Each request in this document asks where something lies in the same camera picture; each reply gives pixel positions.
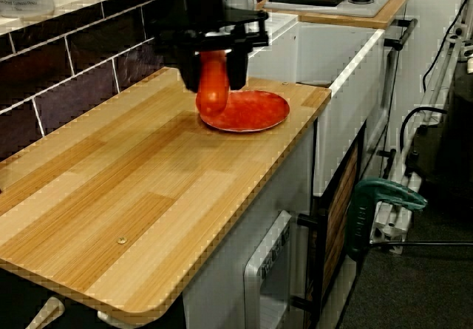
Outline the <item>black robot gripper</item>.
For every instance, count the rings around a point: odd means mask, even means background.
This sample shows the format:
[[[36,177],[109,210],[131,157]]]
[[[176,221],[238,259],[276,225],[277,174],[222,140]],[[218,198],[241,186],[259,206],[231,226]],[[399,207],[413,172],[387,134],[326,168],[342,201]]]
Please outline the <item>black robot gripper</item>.
[[[179,70],[186,88],[197,92],[201,61],[196,52],[231,50],[226,54],[230,89],[246,84],[248,52],[269,45],[268,14],[226,4],[188,4],[171,0],[153,5],[154,47],[160,54],[179,53]]]

